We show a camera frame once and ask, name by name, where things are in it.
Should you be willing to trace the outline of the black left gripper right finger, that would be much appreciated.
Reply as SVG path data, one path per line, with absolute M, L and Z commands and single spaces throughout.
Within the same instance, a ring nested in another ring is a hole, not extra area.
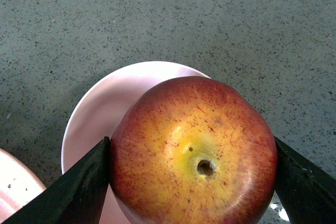
M 275 138 L 275 191 L 290 223 L 335 223 L 335 178 Z

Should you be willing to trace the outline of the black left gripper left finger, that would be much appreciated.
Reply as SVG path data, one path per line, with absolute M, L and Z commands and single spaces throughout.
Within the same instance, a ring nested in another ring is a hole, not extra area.
M 99 223 L 109 184 L 110 139 L 104 137 L 49 188 L 5 223 Z

